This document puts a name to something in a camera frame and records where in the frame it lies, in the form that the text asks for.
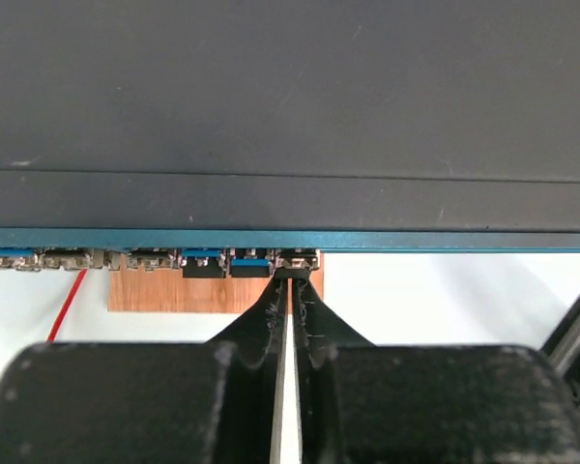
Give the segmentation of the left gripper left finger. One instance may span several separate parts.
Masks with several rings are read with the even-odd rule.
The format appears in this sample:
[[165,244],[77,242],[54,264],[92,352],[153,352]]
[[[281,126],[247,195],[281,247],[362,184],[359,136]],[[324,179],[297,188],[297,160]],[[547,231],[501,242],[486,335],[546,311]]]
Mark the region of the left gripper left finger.
[[0,463],[276,463],[288,286],[203,343],[44,342],[0,377]]

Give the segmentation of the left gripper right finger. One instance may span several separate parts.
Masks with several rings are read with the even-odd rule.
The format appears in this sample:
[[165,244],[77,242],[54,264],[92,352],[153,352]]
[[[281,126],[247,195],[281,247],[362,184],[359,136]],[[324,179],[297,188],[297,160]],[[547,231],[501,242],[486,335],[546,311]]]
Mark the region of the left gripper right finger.
[[305,463],[580,463],[565,382],[519,345],[378,346],[292,283]]

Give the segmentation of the silver SFP module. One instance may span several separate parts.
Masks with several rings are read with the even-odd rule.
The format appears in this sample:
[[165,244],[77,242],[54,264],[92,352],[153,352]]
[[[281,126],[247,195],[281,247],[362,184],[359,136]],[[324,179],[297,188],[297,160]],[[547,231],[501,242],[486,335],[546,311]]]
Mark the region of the silver SFP module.
[[316,248],[282,249],[275,255],[274,278],[309,279],[321,268],[321,252]]

